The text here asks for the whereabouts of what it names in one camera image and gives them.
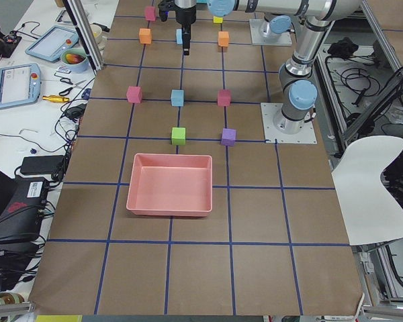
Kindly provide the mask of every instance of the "cube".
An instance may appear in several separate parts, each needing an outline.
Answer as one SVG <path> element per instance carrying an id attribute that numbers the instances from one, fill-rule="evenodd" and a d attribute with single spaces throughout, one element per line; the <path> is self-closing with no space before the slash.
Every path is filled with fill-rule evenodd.
<path id="1" fill-rule="evenodd" d="M 184 127 L 172 127 L 172 144 L 174 146 L 185 145 L 185 128 Z"/>
<path id="2" fill-rule="evenodd" d="M 228 32 L 218 32 L 218 45 L 221 47 L 228 47 L 230 42 L 230 35 Z"/>
<path id="3" fill-rule="evenodd" d="M 222 23 L 222 18 L 221 17 L 215 17 L 214 16 L 214 23 Z"/>
<path id="4" fill-rule="evenodd" d="M 172 106 L 183 106 L 183 90 L 182 89 L 172 89 L 172 95 L 170 97 L 172 101 Z"/>
<path id="5" fill-rule="evenodd" d="M 182 45 L 182 29 L 176 29 L 176 43 Z"/>
<path id="6" fill-rule="evenodd" d="M 141 103 L 142 89 L 139 86 L 129 86 L 127 90 L 127 100 L 130 103 Z"/>
<path id="7" fill-rule="evenodd" d="M 145 7 L 145 20 L 146 21 L 155 21 L 155 7 Z"/>
<path id="8" fill-rule="evenodd" d="M 230 106 L 231 91 L 229 89 L 220 89 L 218 91 L 218 106 Z"/>
<path id="9" fill-rule="evenodd" d="M 139 29 L 139 40 L 141 44 L 151 44 L 152 43 L 152 34 L 149 28 L 140 28 Z"/>
<path id="10" fill-rule="evenodd" d="M 235 129 L 222 129 L 221 144 L 223 146 L 234 146 L 236 143 Z"/>

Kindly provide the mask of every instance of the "red logo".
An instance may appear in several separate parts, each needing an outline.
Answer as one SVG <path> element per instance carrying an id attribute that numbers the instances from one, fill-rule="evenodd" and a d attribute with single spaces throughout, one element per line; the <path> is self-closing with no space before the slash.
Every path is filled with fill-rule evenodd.
<path id="1" fill-rule="evenodd" d="M 17 211 L 18 209 L 21 209 L 23 207 L 27 207 L 25 203 L 13 203 L 10 205 L 10 207 L 7 209 L 8 213 L 13 213 L 14 211 Z"/>

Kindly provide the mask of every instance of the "pink tray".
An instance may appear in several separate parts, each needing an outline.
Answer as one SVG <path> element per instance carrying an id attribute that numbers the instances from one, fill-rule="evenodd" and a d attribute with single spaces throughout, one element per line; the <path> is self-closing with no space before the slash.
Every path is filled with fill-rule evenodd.
<path id="1" fill-rule="evenodd" d="M 136 215 L 206 217 L 212 210 L 212 157 L 137 153 L 127 209 Z"/>

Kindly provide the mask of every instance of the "yellow tool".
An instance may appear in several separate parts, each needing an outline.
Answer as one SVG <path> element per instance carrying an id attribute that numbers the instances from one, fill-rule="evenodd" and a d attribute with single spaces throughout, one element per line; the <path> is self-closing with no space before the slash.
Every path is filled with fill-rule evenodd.
<path id="1" fill-rule="evenodd" d="M 62 97 L 59 95 L 43 96 L 42 99 L 44 99 L 45 101 L 53 102 L 53 103 L 66 103 L 66 102 L 70 101 L 70 99 L 68 97 Z"/>

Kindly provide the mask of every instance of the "white mounting plate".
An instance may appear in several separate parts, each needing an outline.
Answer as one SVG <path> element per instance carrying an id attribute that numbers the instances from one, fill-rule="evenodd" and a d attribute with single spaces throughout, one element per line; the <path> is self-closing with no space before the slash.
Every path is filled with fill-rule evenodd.
<path id="1" fill-rule="evenodd" d="M 316 144 L 316 136 L 312 122 L 305 123 L 297 134 L 286 134 L 273 124 L 273 116 L 282 108 L 282 103 L 261 103 L 263 114 L 264 137 L 267 143 Z"/>
<path id="2" fill-rule="evenodd" d="M 249 19 L 249 27 L 251 28 L 251 38 L 253 45 L 266 46 L 291 46 L 293 44 L 289 32 L 284 32 L 279 37 L 266 38 L 260 34 L 261 24 L 264 19 Z"/>

